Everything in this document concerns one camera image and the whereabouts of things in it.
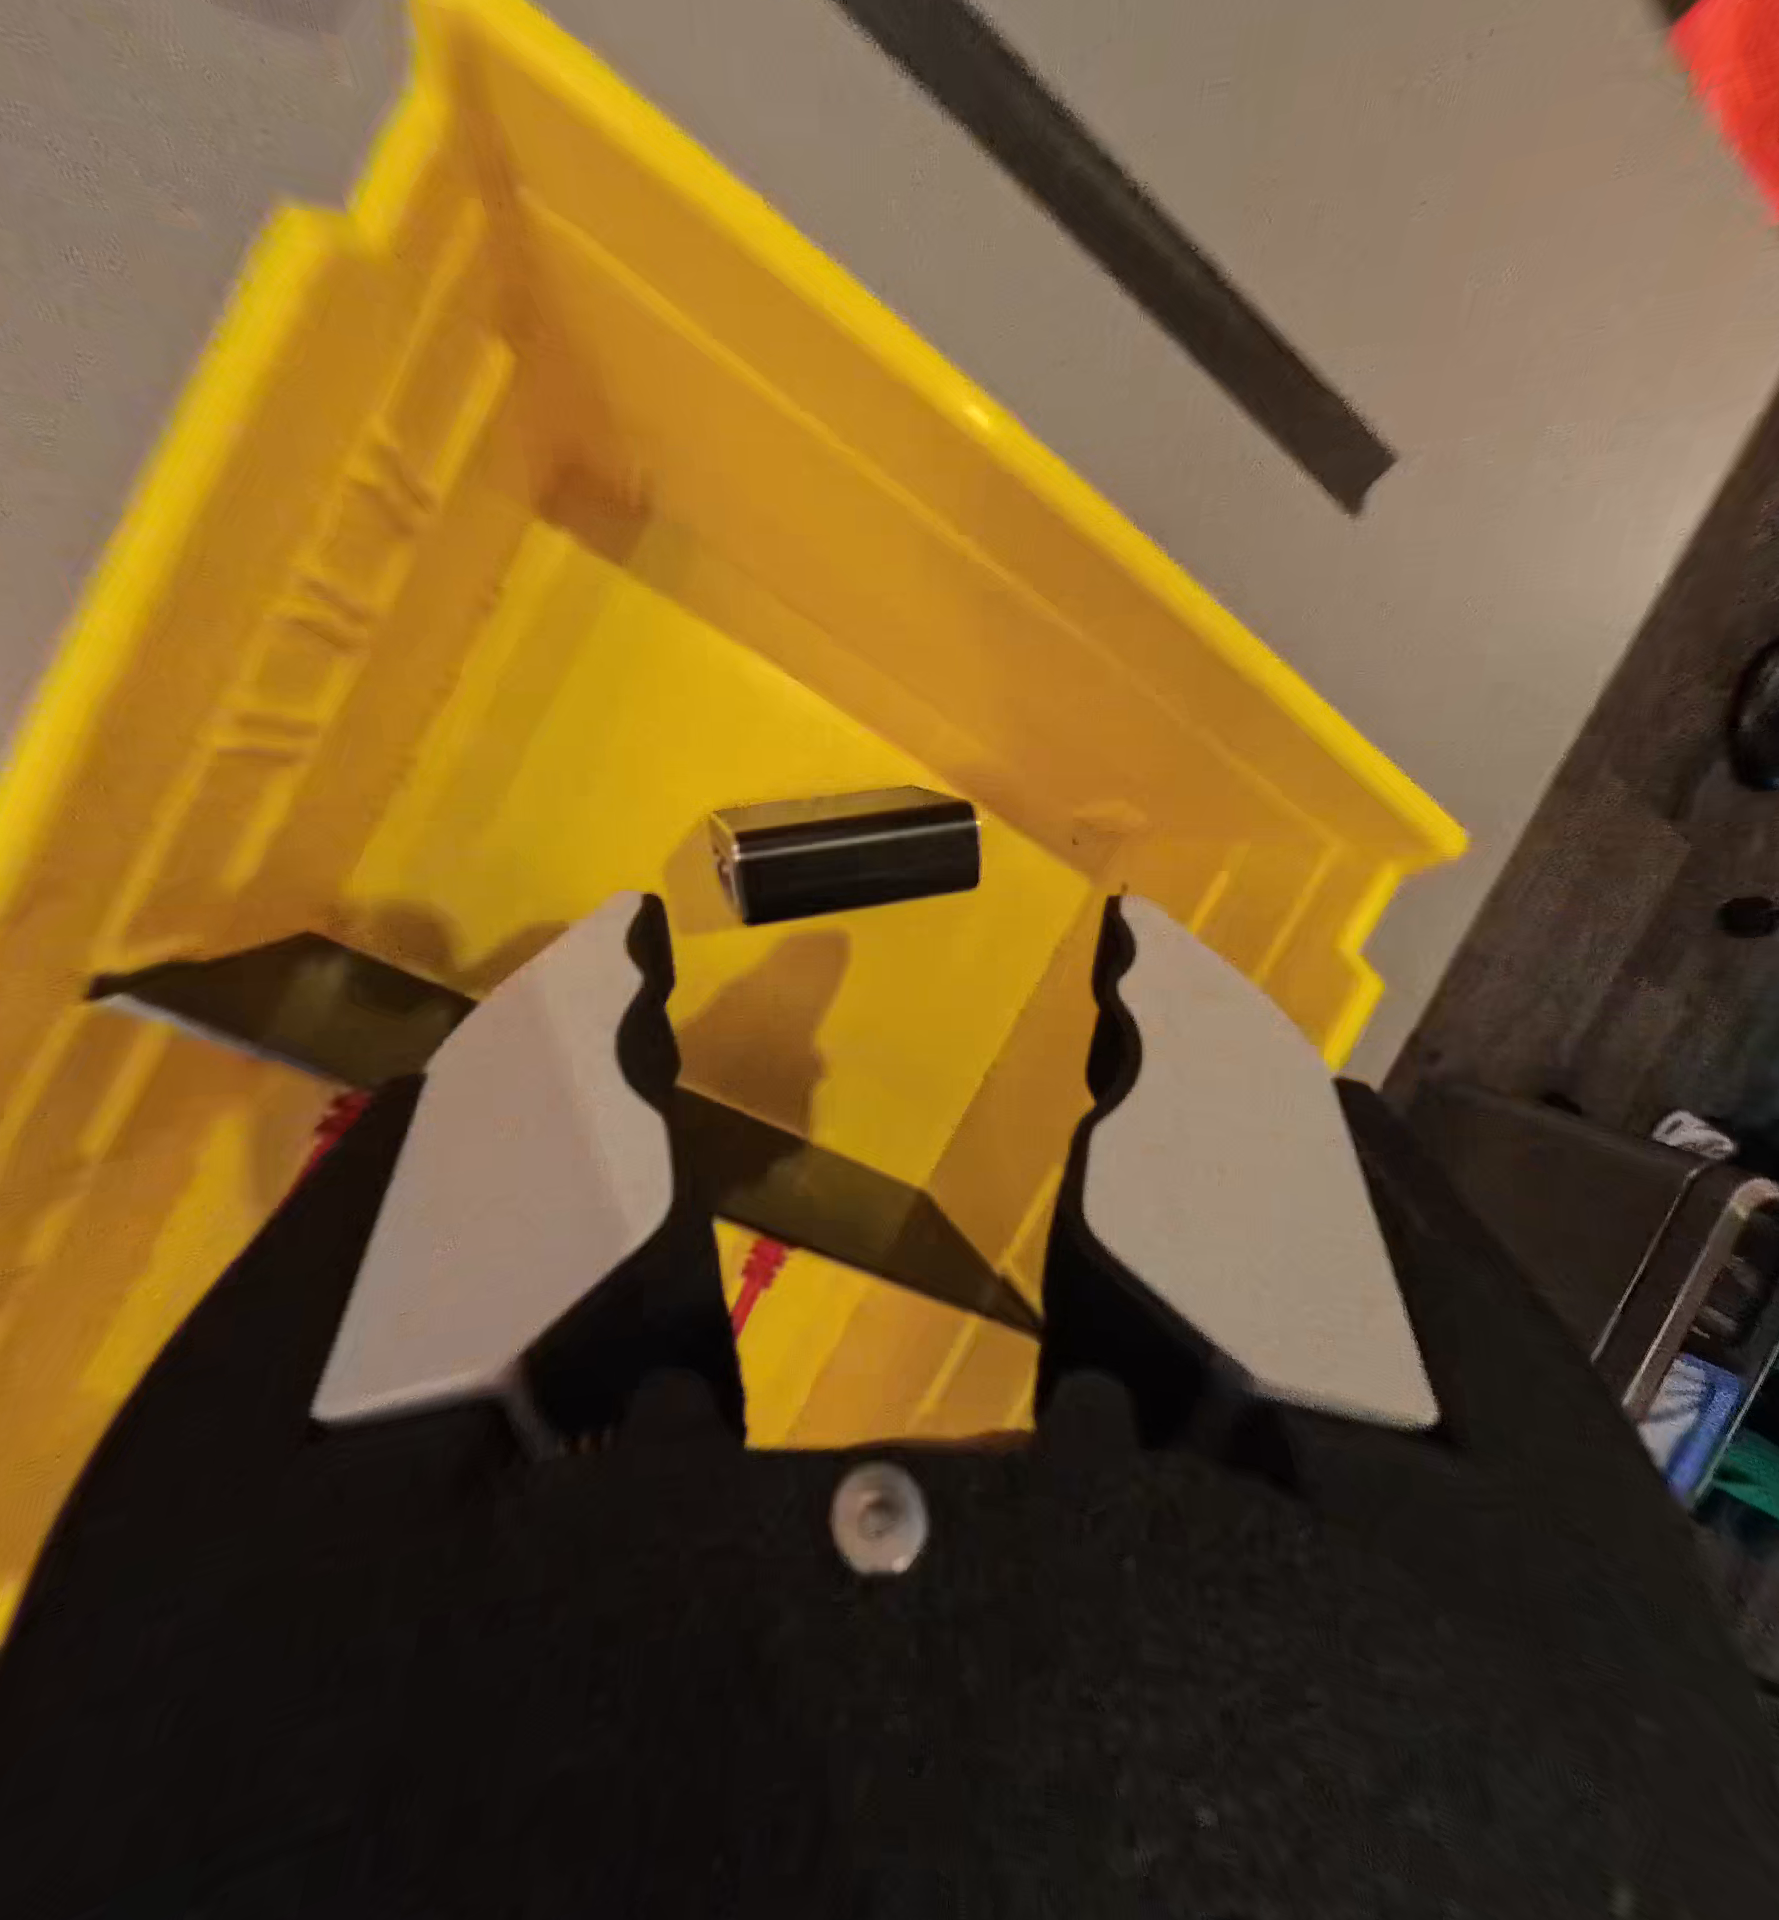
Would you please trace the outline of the black tape strip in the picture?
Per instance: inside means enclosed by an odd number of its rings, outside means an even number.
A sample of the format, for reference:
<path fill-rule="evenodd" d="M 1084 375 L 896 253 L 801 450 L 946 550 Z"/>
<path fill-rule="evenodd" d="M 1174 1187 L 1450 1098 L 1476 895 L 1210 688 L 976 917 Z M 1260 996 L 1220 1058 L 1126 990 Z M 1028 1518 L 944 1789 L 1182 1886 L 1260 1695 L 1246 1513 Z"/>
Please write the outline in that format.
<path fill-rule="evenodd" d="M 974 5 L 839 11 L 1332 505 L 1364 512 L 1396 450 Z"/>

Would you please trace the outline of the black box with metal frame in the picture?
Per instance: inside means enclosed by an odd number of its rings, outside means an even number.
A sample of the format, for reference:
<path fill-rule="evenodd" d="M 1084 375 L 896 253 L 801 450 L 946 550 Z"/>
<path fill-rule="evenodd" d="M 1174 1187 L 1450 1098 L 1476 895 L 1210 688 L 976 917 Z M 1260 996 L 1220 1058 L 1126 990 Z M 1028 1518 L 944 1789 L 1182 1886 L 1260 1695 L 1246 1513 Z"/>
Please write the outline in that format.
<path fill-rule="evenodd" d="M 1779 1354 L 1779 1183 L 1456 1080 L 1410 1119 L 1632 1421 L 1684 1357 L 1756 1394 Z"/>

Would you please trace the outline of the large yellow plastic bin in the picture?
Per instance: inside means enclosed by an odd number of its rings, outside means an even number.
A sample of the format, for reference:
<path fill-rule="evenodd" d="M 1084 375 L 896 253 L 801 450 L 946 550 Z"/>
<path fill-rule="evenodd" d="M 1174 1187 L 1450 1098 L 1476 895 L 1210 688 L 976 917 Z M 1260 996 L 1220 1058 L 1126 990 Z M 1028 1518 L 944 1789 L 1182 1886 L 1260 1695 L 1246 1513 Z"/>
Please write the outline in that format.
<path fill-rule="evenodd" d="M 485 995 L 621 893 L 687 1086 L 920 1189 L 1036 1307 L 1100 905 L 1340 1069 L 1466 847 L 1258 637 L 529 5 L 417 5 L 347 208 L 287 206 L 0 773 L 0 1643 L 119 1406 L 329 1095 L 87 986 L 327 934 Z M 727 807 L 972 803 L 966 895 L 741 925 Z M 1026 1332 L 807 1251 L 753 1438 L 1020 1427 Z"/>

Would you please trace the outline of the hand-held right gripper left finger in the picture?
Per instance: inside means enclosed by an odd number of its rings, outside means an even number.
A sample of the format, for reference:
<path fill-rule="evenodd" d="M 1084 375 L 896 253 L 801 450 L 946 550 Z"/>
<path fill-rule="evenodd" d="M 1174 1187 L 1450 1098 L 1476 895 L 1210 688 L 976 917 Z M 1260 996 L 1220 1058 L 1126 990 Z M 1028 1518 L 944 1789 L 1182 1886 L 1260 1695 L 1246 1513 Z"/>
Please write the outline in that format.
<path fill-rule="evenodd" d="M 669 1129 L 623 1058 L 633 939 L 663 900 L 615 895 L 439 1046 L 329 1352 L 315 1417 L 365 1424 L 509 1399 L 539 1340 L 663 1227 Z"/>

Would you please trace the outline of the black bin divider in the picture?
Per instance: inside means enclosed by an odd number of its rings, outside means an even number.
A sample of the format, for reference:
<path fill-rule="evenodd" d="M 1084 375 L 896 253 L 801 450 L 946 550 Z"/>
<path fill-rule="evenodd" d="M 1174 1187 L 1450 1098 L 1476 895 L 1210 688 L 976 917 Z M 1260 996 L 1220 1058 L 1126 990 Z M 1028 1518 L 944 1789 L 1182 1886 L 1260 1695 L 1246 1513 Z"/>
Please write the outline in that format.
<path fill-rule="evenodd" d="M 377 1092 L 423 1073 L 477 1007 L 323 932 L 101 973 L 87 1002 L 343 1092 Z M 671 1127 L 701 1162 L 723 1220 L 1014 1332 L 1040 1331 L 1022 1290 L 920 1189 L 691 1089 L 677 1092 Z"/>

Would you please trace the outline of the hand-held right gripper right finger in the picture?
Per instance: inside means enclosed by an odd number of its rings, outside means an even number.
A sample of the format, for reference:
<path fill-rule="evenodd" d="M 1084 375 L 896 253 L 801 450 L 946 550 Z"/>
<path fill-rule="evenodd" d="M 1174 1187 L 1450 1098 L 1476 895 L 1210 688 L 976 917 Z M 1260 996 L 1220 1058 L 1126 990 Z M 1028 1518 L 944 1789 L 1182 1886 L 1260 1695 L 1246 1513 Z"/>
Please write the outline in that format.
<path fill-rule="evenodd" d="M 1100 1247 L 1268 1399 L 1382 1429 L 1438 1403 L 1324 1055 L 1222 954 L 1126 895 L 1138 1065 L 1098 1100 Z"/>

